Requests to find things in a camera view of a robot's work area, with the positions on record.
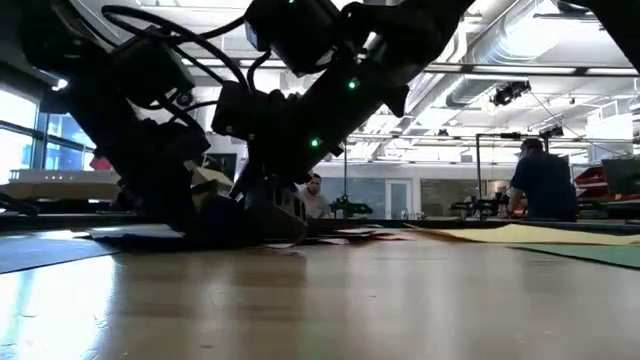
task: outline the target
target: person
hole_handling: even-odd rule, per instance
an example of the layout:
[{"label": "person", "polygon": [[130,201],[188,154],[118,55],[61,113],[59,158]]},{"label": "person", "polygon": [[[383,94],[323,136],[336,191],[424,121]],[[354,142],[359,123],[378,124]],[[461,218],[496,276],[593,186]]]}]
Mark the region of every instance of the person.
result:
[{"label": "person", "polygon": [[576,191],[569,164],[543,151],[538,139],[527,139],[516,173],[511,180],[509,212],[513,213],[526,195],[530,220],[576,221]]},{"label": "person", "polygon": [[311,219],[321,219],[331,217],[331,206],[327,199],[320,194],[322,178],[313,173],[306,187],[300,193],[302,201],[307,209],[307,217]]}]

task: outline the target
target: green led light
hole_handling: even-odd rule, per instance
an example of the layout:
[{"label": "green led light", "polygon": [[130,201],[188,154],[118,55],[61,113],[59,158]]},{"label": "green led light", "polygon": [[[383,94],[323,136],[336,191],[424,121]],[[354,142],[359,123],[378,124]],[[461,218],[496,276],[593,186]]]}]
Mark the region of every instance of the green led light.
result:
[{"label": "green led light", "polygon": [[347,84],[347,87],[349,87],[349,90],[355,90],[358,88],[358,85],[360,85],[358,79],[351,79],[351,81],[349,81],[349,83]]}]

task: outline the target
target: cable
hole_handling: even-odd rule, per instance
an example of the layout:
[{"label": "cable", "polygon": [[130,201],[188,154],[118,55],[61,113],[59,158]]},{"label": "cable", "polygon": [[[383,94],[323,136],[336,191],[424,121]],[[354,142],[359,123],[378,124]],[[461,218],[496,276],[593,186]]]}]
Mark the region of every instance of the cable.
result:
[{"label": "cable", "polygon": [[[178,98],[178,91],[171,94],[167,100],[172,103],[176,101],[177,98]],[[164,106],[160,102],[158,102],[156,105],[151,104],[149,106],[141,106],[141,107],[143,109],[152,110],[152,111],[164,109]]]},{"label": "cable", "polygon": [[[212,105],[217,105],[218,104],[218,100],[212,100],[212,101],[205,101],[205,102],[201,102],[198,104],[193,104],[191,106],[188,106],[184,109],[182,109],[181,111],[188,113],[189,111],[193,111],[195,109],[199,109],[201,107],[205,107],[205,106],[212,106]],[[177,116],[173,116],[171,119],[169,119],[169,122],[174,122],[178,119]]]},{"label": "cable", "polygon": [[[546,106],[542,101],[540,101],[540,99],[536,96],[536,94],[534,94],[533,92],[530,92],[530,93],[531,93],[531,95],[533,96],[533,98],[534,98],[534,99],[536,99],[536,101],[538,102],[538,104],[540,104],[540,106],[542,106],[542,108],[543,108],[543,109],[544,109],[544,110],[545,110],[545,111],[546,111],[546,112],[547,112],[547,113],[548,113],[548,114],[549,114],[549,115],[550,115],[550,116],[551,116],[551,117],[552,117],[552,118],[553,118],[553,119],[554,119],[558,124],[560,124],[560,126],[562,126],[563,128],[565,128],[565,129],[569,130],[569,132],[573,133],[573,135],[577,136],[578,138],[583,138],[583,136],[582,136],[582,135],[578,134],[577,132],[573,131],[573,129],[571,129],[570,127],[568,127],[567,125],[565,125],[565,124],[564,124],[564,123],[563,123],[563,122],[558,118],[558,116],[557,116],[556,114],[552,113],[552,112],[551,112],[551,110],[549,110],[549,108],[547,108],[547,106]],[[612,153],[612,154],[615,154],[615,155],[618,155],[618,156],[629,156],[629,155],[630,155],[630,154],[619,153],[619,152],[617,152],[617,151],[613,151],[613,150],[607,149],[607,148],[606,148],[606,147],[604,147],[604,146],[600,146],[600,145],[598,145],[598,144],[594,144],[594,143],[592,143],[591,141],[588,141],[588,140],[585,140],[585,141],[586,141],[589,145],[591,145],[591,146],[593,146],[593,147],[596,147],[596,148],[598,148],[598,149],[604,150],[604,151],[606,151],[606,152],[609,152],[609,153]]]},{"label": "cable", "polygon": [[205,39],[213,39],[239,28],[240,26],[242,26],[242,24],[244,24],[244,16],[240,16],[239,18],[233,20],[227,25],[220,26],[217,29],[203,32],[202,34],[200,34],[200,36],[202,36]]},{"label": "cable", "polygon": [[159,34],[157,32],[151,32],[148,30],[140,29],[118,18],[118,16],[130,17],[137,20],[146,21],[151,24],[170,30],[172,32],[175,32],[178,35],[181,35],[182,37],[184,37],[185,39],[188,39],[188,41],[191,41],[200,45],[203,49],[207,50],[213,56],[220,59],[235,75],[240,85],[245,89],[249,89],[247,80],[244,78],[244,75],[242,74],[242,71],[240,70],[240,67],[238,66],[238,64],[236,64],[229,56],[227,56],[224,52],[222,52],[222,50],[218,49],[215,45],[210,43],[207,39],[201,37],[200,35],[194,33],[193,31],[181,25],[178,25],[172,21],[169,21],[160,16],[148,13],[143,10],[130,8],[127,6],[119,6],[119,5],[103,6],[102,16],[104,16],[105,19],[109,20],[111,23],[120,27],[121,29],[126,30],[140,37],[153,38],[153,39],[165,41],[165,42],[171,41],[173,43],[175,43],[176,41],[180,42],[182,39],[181,37],[169,36],[169,35]]},{"label": "cable", "polygon": [[205,74],[209,75],[211,78],[213,78],[215,81],[217,81],[220,85],[222,85],[222,83],[225,82],[225,79],[222,76],[220,76],[220,75],[216,74],[215,72],[213,72],[213,70],[211,70],[208,67],[206,67],[200,61],[198,61],[198,59],[196,59],[193,56],[189,55],[186,51],[182,50],[178,45],[173,45],[173,46],[171,46],[171,48],[173,49],[173,51],[175,51],[178,54],[180,54],[180,56],[182,56],[183,58],[189,60],[189,62],[192,63],[193,66],[195,66],[198,69],[202,70]]},{"label": "cable", "polygon": [[260,57],[257,58],[253,62],[253,64],[251,64],[251,66],[249,66],[249,70],[247,71],[247,82],[249,83],[249,90],[251,92],[256,91],[256,83],[254,79],[256,70],[258,70],[260,65],[264,64],[269,59],[269,57],[271,57],[271,49],[265,51],[264,54],[260,55]]},{"label": "cable", "polygon": [[193,117],[191,117],[191,115],[187,114],[184,110],[175,106],[172,102],[169,101],[169,99],[166,99],[166,98],[161,99],[158,102],[162,104],[162,107],[164,107],[165,109],[167,109],[167,111],[173,114],[173,116],[184,121],[184,123],[188,127],[204,132],[204,129],[202,129],[202,127],[198,125],[198,122]]}]

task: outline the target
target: fluorescent light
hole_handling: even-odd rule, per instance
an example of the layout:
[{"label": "fluorescent light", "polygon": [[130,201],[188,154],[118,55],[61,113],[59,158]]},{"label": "fluorescent light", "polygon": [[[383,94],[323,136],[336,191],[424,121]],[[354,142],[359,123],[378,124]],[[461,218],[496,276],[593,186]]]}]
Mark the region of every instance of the fluorescent light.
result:
[{"label": "fluorescent light", "polygon": [[65,79],[58,79],[58,85],[51,88],[53,91],[60,91],[66,88],[69,85],[69,82]]},{"label": "fluorescent light", "polygon": [[392,135],[384,135],[384,134],[351,134],[349,135],[351,139],[393,139]]},{"label": "fluorescent light", "polygon": [[594,68],[588,69],[586,74],[600,76],[638,76],[638,71],[633,68]]},{"label": "fluorescent light", "polygon": [[529,81],[526,76],[512,76],[512,75],[493,75],[493,74],[468,74],[464,76],[469,80],[497,80],[497,81]]},{"label": "fluorescent light", "polygon": [[458,73],[462,71],[462,65],[432,63],[431,65],[427,66],[425,70],[440,73]]},{"label": "fluorescent light", "polygon": [[[219,59],[211,59],[211,58],[199,58],[196,59],[198,60],[202,65],[204,66],[214,66],[214,67],[223,67],[226,66],[221,60]],[[240,60],[240,67],[243,68],[248,68],[251,66],[251,64],[253,64],[254,60]],[[191,64],[191,62],[187,59],[182,59],[182,63],[187,65],[187,66],[193,66]],[[270,68],[283,68],[286,69],[287,67],[285,66],[284,62],[282,62],[282,60],[267,60],[264,64],[262,64],[262,66],[265,67],[270,67]]]},{"label": "fluorescent light", "polygon": [[466,23],[474,23],[482,21],[483,17],[480,14],[466,14],[462,19]]},{"label": "fluorescent light", "polygon": [[485,66],[477,65],[473,67],[475,73],[522,73],[522,74],[543,74],[543,75],[566,75],[576,72],[573,67],[555,66]]},{"label": "fluorescent light", "polygon": [[[224,66],[224,63],[218,59],[197,59],[204,66]],[[182,59],[182,63],[187,66],[193,66],[191,61]]]},{"label": "fluorescent light", "polygon": [[[249,67],[249,66],[251,66],[253,64],[254,61],[255,60],[240,60],[240,66]],[[267,60],[261,66],[264,66],[264,67],[280,67],[280,68],[283,68],[283,69],[287,67],[282,60],[275,60],[275,59]]]}]

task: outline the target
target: workbench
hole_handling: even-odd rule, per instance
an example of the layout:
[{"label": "workbench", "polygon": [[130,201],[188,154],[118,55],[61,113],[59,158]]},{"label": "workbench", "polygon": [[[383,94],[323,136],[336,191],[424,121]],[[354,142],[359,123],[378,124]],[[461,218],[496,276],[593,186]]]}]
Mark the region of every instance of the workbench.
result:
[{"label": "workbench", "polygon": [[639,289],[435,240],[117,254],[0,275],[0,358],[632,360]]}]

